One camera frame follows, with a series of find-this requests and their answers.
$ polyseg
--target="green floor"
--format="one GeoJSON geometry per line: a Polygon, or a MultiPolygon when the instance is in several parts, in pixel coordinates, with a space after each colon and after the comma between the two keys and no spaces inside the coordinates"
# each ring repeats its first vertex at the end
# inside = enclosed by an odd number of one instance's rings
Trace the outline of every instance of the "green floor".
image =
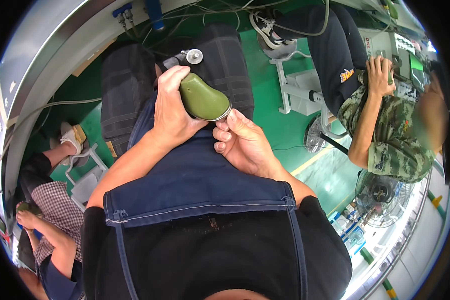
{"type": "MultiPolygon", "coordinates": [[[[205,0],[201,3],[205,7],[211,7],[207,6],[207,3],[213,5],[212,3],[215,2],[205,0]]],[[[307,1],[305,3],[321,3],[321,1],[307,1]]],[[[286,6],[283,5],[285,3],[282,3],[282,6],[278,5],[278,8],[282,12],[286,12],[305,3],[300,0],[291,0],[286,3],[286,6]]],[[[260,49],[256,32],[251,30],[252,27],[248,21],[247,13],[240,12],[239,16],[239,32],[255,99],[254,122],[263,128],[272,149],[295,147],[285,151],[278,150],[274,153],[288,171],[295,171],[294,175],[297,178],[316,191],[326,213],[332,212],[337,209],[336,207],[338,209],[344,207],[347,202],[352,200],[351,196],[354,191],[358,168],[350,163],[346,155],[336,149],[326,149],[324,153],[319,154],[319,159],[310,164],[309,160],[312,159],[313,154],[306,151],[303,147],[296,147],[303,145],[303,135],[313,115],[304,116],[295,111],[285,115],[278,111],[278,108],[282,106],[282,97],[276,66],[268,62],[269,58],[260,49]],[[303,165],[308,161],[309,165],[303,169],[303,165]]],[[[209,19],[228,22],[234,26],[237,24],[237,18],[234,14],[219,14],[216,17],[215,15],[214,17],[207,16],[206,21],[209,19]]],[[[189,18],[180,25],[174,36],[195,35],[197,27],[203,27],[202,18],[189,18]]],[[[152,33],[145,45],[156,43],[157,40],[163,38],[166,34],[157,33],[155,35],[155,33],[152,33]]],[[[119,36],[119,40],[123,39],[127,39],[125,34],[119,36]]],[[[303,53],[309,53],[306,39],[298,41],[298,50],[303,53]]],[[[80,76],[75,77],[71,75],[57,90],[53,101],[85,100],[101,97],[100,63],[101,60],[98,58],[80,76]]],[[[285,74],[311,69],[312,60],[310,58],[295,57],[285,62],[283,68],[285,74]]],[[[106,165],[111,166],[113,158],[101,137],[100,109],[101,104],[96,105],[96,103],[52,107],[42,129],[30,138],[24,159],[28,158],[34,151],[48,150],[49,137],[56,136],[60,123],[67,121],[72,124],[80,123],[82,125],[90,146],[97,143],[97,154],[106,165]]],[[[36,127],[43,122],[47,113],[48,111],[46,110],[42,112],[37,120],[36,127]]],[[[340,131],[341,125],[338,122],[335,123],[334,130],[340,131]]],[[[73,178],[78,179],[94,165],[94,162],[90,159],[86,165],[74,168],[71,175],[73,178]]],[[[64,174],[66,168],[62,165],[58,166],[51,177],[56,181],[67,182],[68,180],[64,174]]],[[[69,190],[72,188],[70,182],[67,183],[67,186],[69,190]]]]}

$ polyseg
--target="black fan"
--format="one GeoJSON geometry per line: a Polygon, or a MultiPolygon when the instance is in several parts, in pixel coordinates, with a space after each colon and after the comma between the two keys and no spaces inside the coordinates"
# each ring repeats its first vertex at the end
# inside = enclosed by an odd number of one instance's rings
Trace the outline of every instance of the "black fan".
{"type": "Polygon", "coordinates": [[[402,217],[411,185],[362,170],[355,187],[356,210],[370,226],[384,228],[402,217]]]}

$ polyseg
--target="yellow line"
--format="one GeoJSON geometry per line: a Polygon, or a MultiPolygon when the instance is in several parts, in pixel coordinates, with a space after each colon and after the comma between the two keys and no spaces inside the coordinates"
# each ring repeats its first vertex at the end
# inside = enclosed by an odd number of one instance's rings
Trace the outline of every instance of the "yellow line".
{"type": "MultiPolygon", "coordinates": [[[[343,140],[345,137],[338,139],[337,142],[343,140]]],[[[296,168],[295,170],[290,172],[290,174],[292,174],[292,176],[296,176],[297,174],[299,174],[301,171],[305,170],[307,167],[312,165],[314,162],[316,162],[318,159],[320,159],[322,156],[327,154],[332,149],[334,149],[334,148],[325,148],[325,149],[321,150],[315,156],[313,156],[311,159],[308,159],[303,165],[299,166],[298,168],[296,168]]]]}

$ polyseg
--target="metal knob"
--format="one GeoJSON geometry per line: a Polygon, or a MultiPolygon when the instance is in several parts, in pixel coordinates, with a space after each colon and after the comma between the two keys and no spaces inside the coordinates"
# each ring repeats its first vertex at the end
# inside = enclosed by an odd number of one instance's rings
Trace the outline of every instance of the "metal knob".
{"type": "Polygon", "coordinates": [[[204,59],[204,54],[198,49],[190,49],[186,53],[186,61],[192,65],[200,63],[204,59]]]}

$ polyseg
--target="navy blue apron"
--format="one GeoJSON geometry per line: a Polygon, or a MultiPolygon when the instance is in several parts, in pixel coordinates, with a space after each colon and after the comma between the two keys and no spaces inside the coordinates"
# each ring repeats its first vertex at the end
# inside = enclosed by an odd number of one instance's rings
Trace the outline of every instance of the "navy blue apron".
{"type": "Polygon", "coordinates": [[[35,267],[47,297],[50,300],[78,300],[83,292],[82,263],[73,261],[72,274],[75,281],[72,281],[57,270],[50,257],[45,260],[42,261],[42,265],[36,264],[35,267]]]}
{"type": "MultiPolygon", "coordinates": [[[[128,149],[154,126],[156,93],[138,117],[128,149]]],[[[108,191],[103,198],[106,223],[115,227],[118,252],[132,300],[138,300],[125,252],[124,228],[205,214],[287,211],[298,261],[300,299],[307,298],[305,254],[287,182],[247,175],[213,147],[212,131],[202,129],[174,148],[147,174],[108,191]]]]}

